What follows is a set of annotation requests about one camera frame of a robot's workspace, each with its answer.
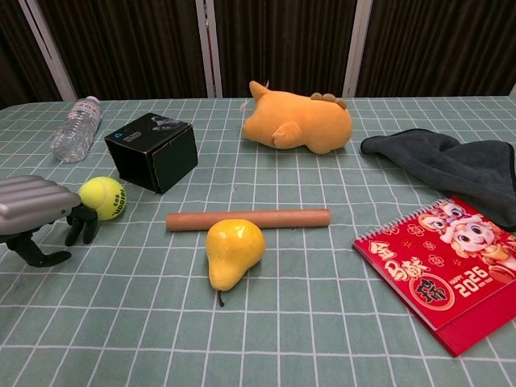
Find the pear stem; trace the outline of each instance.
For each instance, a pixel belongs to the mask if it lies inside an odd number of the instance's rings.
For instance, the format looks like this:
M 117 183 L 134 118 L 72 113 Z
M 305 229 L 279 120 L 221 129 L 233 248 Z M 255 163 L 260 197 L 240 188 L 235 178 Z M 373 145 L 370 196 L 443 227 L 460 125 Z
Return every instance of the pear stem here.
M 217 290 L 217 299 L 218 299 L 218 304 L 220 305 L 220 307 L 224 307 L 224 302 L 223 302 L 223 292 L 221 290 Z

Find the black box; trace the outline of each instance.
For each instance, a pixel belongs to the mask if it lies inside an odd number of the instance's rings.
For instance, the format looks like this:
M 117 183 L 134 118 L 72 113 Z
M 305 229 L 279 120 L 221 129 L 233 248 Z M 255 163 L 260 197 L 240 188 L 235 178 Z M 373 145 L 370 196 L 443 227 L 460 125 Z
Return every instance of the black box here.
M 164 194 L 198 164 L 189 123 L 147 113 L 104 137 L 120 178 Z

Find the spiral binding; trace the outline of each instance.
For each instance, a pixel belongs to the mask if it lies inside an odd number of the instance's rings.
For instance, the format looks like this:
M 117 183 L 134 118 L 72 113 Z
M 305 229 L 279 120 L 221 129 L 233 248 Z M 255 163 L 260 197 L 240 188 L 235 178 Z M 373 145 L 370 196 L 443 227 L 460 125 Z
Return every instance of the spiral binding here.
M 399 226 L 400 224 L 403 224 L 409 220 L 417 219 L 419 215 L 425 214 L 427 211 L 433 210 L 434 208 L 437 208 L 441 204 L 445 204 L 445 203 L 453 203 L 453 200 L 439 199 L 436 202 L 433 202 L 432 204 L 430 204 L 428 206 L 424 206 L 424 207 L 420 208 L 419 210 L 411 212 L 401 218 L 396 218 L 391 222 L 384 223 L 379 227 L 373 228 L 372 230 L 369 230 L 369 231 L 365 232 L 363 235 L 359 236 L 357 240 L 359 242 L 364 242 L 366 239 L 372 238 L 373 236 L 380 234 L 384 230 L 394 228 L 394 227 Z

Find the brown curtain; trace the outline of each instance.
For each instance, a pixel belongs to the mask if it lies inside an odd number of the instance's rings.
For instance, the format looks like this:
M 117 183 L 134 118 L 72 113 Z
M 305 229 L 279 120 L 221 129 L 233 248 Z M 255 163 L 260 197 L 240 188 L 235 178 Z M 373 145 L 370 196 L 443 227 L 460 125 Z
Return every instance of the brown curtain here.
M 61 96 L 18 0 L 0 2 L 0 109 Z
M 372 3 L 357 97 L 507 95 L 515 82 L 514 0 Z
M 39 4 L 78 97 L 206 96 L 194 0 Z
M 215 0 L 224 97 L 270 89 L 342 95 L 356 0 Z

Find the wooden rolling pin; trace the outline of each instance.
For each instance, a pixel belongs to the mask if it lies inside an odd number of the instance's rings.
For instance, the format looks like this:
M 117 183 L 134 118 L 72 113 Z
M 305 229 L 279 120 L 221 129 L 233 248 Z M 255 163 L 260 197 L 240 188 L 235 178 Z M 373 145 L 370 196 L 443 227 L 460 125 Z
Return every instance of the wooden rolling pin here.
M 246 219 L 259 228 L 325 227 L 330 224 L 330 211 L 312 210 L 255 210 L 228 212 L 186 212 L 167 214 L 167 231 L 209 230 L 224 219 Z

